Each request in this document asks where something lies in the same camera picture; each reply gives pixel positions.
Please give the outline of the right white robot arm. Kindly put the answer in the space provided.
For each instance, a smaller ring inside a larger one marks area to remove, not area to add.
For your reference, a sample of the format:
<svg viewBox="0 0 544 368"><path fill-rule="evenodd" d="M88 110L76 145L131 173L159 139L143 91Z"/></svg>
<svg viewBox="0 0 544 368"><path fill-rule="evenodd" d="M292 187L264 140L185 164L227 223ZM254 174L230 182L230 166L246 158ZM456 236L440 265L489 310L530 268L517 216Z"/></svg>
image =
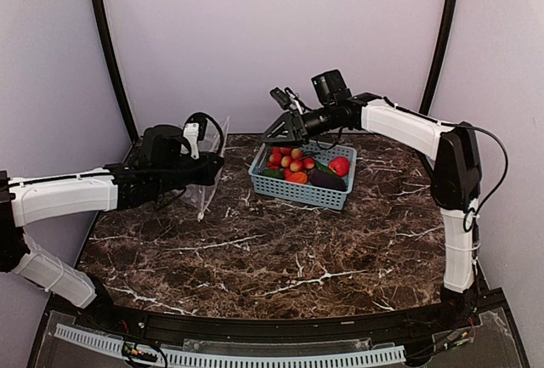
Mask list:
<svg viewBox="0 0 544 368"><path fill-rule="evenodd" d="M373 93L343 89L309 110L296 94L274 88L282 115L264 132L267 144L297 146L330 130L348 128L382 135L423 156L430 192L445 228L446 293L464 294L476 281L478 217L487 201L480 195L483 171L476 134L466 122L442 122Z"/></svg>

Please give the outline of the light blue plastic basket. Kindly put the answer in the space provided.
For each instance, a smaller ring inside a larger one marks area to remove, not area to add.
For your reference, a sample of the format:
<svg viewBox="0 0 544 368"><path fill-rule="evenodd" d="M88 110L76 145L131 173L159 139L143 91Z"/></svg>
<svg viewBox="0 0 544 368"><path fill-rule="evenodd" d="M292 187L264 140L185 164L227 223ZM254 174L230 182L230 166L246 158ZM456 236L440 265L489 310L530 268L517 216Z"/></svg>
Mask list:
<svg viewBox="0 0 544 368"><path fill-rule="evenodd" d="M316 141L310 141L302 147L302 151L316 153L315 158L323 165L328 165L332 159L338 156L346 158L349 162L349 170L342 177L346 184L345 191L313 186L310 182L298 184L264 176L262 172L268 169L270 147L262 143L248 170L255 192L303 204L342 210L349 193L353 189L357 151L344 145L337 145L329 149L331 146L330 143L322 143L321 147L319 147Z"/></svg>

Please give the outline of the red cherry bunch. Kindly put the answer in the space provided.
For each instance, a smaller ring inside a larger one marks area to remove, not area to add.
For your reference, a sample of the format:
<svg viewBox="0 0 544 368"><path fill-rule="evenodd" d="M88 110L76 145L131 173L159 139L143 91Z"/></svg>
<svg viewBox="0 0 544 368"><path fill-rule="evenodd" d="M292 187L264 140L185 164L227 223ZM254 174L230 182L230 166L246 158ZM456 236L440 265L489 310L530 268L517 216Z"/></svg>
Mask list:
<svg viewBox="0 0 544 368"><path fill-rule="evenodd" d="M266 168L288 177L292 173L315 169L316 161L310 152L305 152L299 148L272 147Z"/></svg>

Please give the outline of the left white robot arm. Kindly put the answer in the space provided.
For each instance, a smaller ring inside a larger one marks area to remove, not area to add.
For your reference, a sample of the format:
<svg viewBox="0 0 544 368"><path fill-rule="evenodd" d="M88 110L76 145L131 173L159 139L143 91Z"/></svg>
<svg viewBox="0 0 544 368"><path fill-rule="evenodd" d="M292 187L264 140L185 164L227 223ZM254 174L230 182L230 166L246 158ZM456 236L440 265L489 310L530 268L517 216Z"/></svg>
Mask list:
<svg viewBox="0 0 544 368"><path fill-rule="evenodd" d="M1 270L37 284L79 309L102 331L120 323L119 310L95 277L40 247L28 224L80 212L124 211L159 201L189 185L212 186L224 164L225 133L208 114L191 115L182 127L144 131L133 157L83 173L10 178L1 173Z"/></svg>

